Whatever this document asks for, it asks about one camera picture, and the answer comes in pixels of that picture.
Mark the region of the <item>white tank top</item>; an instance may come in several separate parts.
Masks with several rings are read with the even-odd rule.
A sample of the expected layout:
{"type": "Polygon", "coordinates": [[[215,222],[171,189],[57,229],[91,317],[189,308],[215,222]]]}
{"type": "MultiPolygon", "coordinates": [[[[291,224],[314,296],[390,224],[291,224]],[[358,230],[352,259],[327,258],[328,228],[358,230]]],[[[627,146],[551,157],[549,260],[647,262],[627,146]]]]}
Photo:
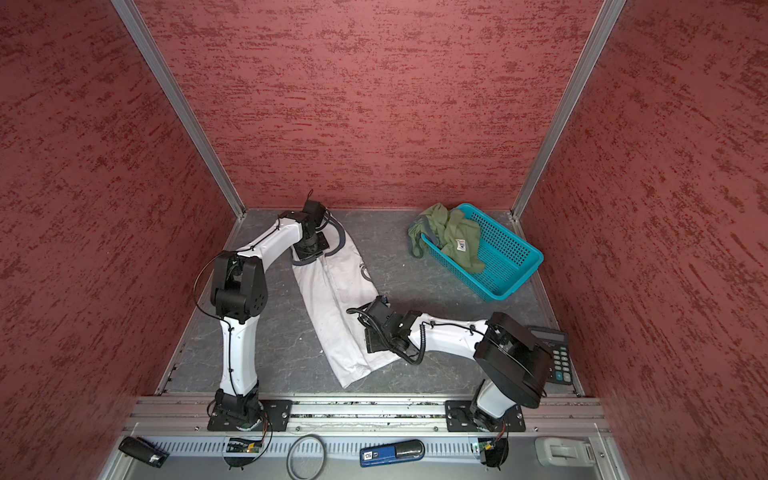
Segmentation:
{"type": "Polygon", "coordinates": [[[328,363],[346,388],[398,357],[368,352],[364,326],[347,312],[379,295],[353,239],[334,218],[321,233],[329,250],[310,263],[293,259],[292,271],[328,363]]]}

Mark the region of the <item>green tank top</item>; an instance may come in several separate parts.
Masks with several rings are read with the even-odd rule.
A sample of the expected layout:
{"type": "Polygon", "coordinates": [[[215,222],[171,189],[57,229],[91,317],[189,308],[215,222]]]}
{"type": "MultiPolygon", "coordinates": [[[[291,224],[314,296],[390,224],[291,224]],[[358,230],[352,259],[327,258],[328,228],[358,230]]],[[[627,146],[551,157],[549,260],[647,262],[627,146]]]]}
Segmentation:
{"type": "Polygon", "coordinates": [[[422,258],[427,243],[431,243],[466,272],[479,274],[485,270],[485,263],[479,259],[481,234],[481,226],[463,211],[449,211],[437,203],[422,211],[408,227],[408,250],[412,257],[422,258]]]}

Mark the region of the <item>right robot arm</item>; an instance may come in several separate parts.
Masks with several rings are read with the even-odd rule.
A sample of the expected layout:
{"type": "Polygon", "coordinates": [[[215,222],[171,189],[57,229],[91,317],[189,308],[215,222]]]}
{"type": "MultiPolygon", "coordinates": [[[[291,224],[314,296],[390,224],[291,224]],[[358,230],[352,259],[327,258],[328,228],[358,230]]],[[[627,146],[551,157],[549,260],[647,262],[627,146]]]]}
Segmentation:
{"type": "Polygon", "coordinates": [[[401,315],[383,296],[346,312],[364,327],[370,354],[388,352],[410,365],[421,364],[428,352],[474,361],[485,379],[458,417],[479,431],[505,431],[505,417],[514,408],[537,409],[545,397],[554,351],[506,313],[478,321],[442,319],[416,310],[401,315]]]}

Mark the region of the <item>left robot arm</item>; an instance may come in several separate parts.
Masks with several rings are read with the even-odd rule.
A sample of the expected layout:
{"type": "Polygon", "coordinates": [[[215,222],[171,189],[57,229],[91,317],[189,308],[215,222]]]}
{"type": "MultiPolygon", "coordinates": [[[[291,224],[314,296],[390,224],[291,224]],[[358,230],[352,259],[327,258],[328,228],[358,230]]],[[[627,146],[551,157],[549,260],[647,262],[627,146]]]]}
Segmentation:
{"type": "Polygon", "coordinates": [[[224,250],[213,260],[210,304],[222,329],[223,371],[209,407],[210,431],[269,428],[269,414],[259,399],[256,330],[268,302],[266,272],[286,251],[312,262],[325,253],[322,229],[330,221],[325,206],[308,202],[278,215],[267,231],[245,246],[224,250]]]}

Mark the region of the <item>teal plastic basket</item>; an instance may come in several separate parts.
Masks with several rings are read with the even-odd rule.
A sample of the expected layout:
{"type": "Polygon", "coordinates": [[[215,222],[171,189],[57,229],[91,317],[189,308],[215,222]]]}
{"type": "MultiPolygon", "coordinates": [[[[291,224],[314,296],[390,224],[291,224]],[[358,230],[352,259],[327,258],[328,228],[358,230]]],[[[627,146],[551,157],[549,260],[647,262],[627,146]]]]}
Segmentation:
{"type": "Polygon", "coordinates": [[[432,255],[483,300],[507,299],[528,281],[543,263],[544,256],[540,250],[474,205],[463,203],[453,209],[447,209],[459,209],[468,219],[481,226],[479,259],[485,263],[485,270],[479,274],[470,274],[431,243],[427,243],[428,250],[425,254],[432,255]]]}

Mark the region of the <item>right circuit board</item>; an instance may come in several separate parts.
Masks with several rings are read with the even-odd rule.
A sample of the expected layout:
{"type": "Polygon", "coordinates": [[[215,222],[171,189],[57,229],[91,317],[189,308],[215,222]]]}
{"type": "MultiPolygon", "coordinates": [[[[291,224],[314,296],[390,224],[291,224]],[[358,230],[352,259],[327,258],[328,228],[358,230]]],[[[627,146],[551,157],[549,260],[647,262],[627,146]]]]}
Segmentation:
{"type": "Polygon", "coordinates": [[[506,438],[480,438],[477,449],[482,465],[500,470],[509,455],[509,442],[506,438]]]}

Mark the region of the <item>circuit board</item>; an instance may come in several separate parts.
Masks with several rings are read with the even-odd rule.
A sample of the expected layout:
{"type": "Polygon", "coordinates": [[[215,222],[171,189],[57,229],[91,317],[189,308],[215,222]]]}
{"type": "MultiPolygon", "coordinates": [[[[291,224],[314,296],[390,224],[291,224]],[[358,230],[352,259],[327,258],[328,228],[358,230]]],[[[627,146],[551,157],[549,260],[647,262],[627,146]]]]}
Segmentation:
{"type": "Polygon", "coordinates": [[[506,438],[480,438],[477,449],[482,465],[500,470],[509,455],[509,442],[506,438]]]}
{"type": "Polygon", "coordinates": [[[244,469],[261,456],[263,447],[263,440],[230,438],[224,450],[224,462],[230,469],[244,469]]]}

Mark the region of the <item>black calculator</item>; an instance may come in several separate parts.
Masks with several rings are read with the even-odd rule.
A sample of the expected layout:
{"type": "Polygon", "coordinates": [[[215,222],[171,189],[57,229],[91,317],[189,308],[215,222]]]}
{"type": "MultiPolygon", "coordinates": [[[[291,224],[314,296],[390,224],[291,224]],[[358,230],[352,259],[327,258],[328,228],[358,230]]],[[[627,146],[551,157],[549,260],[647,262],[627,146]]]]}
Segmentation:
{"type": "Polygon", "coordinates": [[[553,366],[550,368],[549,383],[572,386],[574,370],[570,357],[569,339],[565,332],[539,326],[527,329],[553,352],[553,366]]]}

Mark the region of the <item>grey white device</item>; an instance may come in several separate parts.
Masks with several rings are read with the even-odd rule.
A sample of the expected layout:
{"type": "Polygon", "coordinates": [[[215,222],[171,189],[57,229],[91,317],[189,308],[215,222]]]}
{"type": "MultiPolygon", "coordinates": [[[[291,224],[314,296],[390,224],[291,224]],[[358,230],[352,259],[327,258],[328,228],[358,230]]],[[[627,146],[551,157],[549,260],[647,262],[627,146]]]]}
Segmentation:
{"type": "Polygon", "coordinates": [[[534,442],[536,456],[544,467],[592,468],[594,451],[588,441],[564,437],[539,437],[534,442]]]}

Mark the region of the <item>black box device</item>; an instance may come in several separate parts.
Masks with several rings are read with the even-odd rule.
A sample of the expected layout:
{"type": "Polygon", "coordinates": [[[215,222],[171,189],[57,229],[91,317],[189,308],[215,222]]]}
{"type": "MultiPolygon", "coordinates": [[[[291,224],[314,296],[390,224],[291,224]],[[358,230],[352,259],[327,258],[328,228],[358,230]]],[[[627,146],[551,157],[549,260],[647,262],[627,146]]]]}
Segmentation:
{"type": "Polygon", "coordinates": [[[118,445],[118,450],[154,468],[161,468],[169,457],[168,453],[145,439],[133,436],[123,438],[118,445]]]}

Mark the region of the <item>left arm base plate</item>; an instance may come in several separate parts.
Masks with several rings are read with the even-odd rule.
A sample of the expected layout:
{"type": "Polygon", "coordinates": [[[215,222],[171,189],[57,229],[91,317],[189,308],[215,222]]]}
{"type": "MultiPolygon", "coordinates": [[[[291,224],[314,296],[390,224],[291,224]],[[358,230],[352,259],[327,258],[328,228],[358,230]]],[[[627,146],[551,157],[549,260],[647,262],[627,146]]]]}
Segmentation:
{"type": "Polygon", "coordinates": [[[292,407],[291,400],[262,400],[260,417],[253,424],[230,420],[221,413],[211,412],[207,430],[250,435],[264,434],[269,431],[284,432],[287,429],[292,407]]]}

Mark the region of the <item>aluminium rail frame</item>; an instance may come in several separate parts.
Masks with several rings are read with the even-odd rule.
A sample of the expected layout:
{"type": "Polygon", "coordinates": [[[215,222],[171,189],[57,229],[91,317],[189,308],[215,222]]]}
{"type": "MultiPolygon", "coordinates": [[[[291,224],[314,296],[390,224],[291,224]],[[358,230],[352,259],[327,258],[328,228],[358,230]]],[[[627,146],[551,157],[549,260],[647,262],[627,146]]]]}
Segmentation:
{"type": "Polygon", "coordinates": [[[554,396],[539,408],[522,409],[524,432],[449,432],[448,400],[467,397],[428,395],[283,395],[265,400],[291,400],[293,407],[284,432],[238,434],[207,430],[209,401],[202,395],[178,394],[139,398],[120,432],[122,438],[143,438],[173,457],[223,458],[230,438],[263,440],[258,459],[285,459],[289,454],[308,460],[357,460],[362,448],[419,439],[425,459],[439,463],[479,461],[480,438],[509,441],[564,437],[588,441],[600,479],[626,479],[602,403],[596,398],[554,396]]]}

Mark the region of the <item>left corner aluminium post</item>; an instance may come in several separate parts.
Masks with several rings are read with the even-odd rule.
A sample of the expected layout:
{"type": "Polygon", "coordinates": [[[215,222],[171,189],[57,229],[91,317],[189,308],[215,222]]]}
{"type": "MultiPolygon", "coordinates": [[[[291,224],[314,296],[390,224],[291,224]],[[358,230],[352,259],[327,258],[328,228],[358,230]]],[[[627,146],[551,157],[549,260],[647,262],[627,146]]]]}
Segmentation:
{"type": "Polygon", "coordinates": [[[247,213],[247,208],[229,175],[226,173],[219,156],[207,138],[202,125],[182,92],[168,63],[164,59],[160,48],[153,39],[136,3],[129,0],[112,0],[111,4],[139,49],[154,78],[160,85],[177,118],[203,159],[234,215],[238,219],[243,218],[247,213]]]}

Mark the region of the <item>corner aluminium post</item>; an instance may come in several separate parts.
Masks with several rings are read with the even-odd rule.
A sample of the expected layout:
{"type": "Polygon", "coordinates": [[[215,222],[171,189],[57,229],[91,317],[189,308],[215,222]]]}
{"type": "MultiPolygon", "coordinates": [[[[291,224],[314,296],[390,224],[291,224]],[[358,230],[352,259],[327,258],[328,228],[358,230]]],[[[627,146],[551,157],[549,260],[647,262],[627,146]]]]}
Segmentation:
{"type": "Polygon", "coordinates": [[[586,87],[597,61],[626,5],[625,0],[605,0],[585,41],[576,65],[543,137],[529,173],[511,209],[511,218],[520,222],[542,178],[558,141],[586,87]]]}
{"type": "Polygon", "coordinates": [[[168,63],[164,59],[160,48],[153,39],[136,3],[129,0],[112,0],[111,4],[139,49],[154,78],[160,85],[177,118],[203,159],[234,215],[238,219],[243,218],[247,213],[247,208],[229,175],[226,173],[219,156],[207,138],[202,125],[182,92],[168,63]]]}

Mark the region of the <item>right corner aluminium post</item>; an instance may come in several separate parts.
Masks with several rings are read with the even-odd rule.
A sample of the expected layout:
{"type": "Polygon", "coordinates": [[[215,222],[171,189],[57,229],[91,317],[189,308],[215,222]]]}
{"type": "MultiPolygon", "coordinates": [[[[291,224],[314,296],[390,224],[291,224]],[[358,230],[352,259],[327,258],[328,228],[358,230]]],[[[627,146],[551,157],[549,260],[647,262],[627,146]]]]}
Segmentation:
{"type": "Polygon", "coordinates": [[[558,141],[586,87],[597,61],[626,5],[625,0],[605,0],[585,41],[576,65],[543,137],[529,173],[511,209],[511,218],[520,222],[542,178],[558,141]]]}

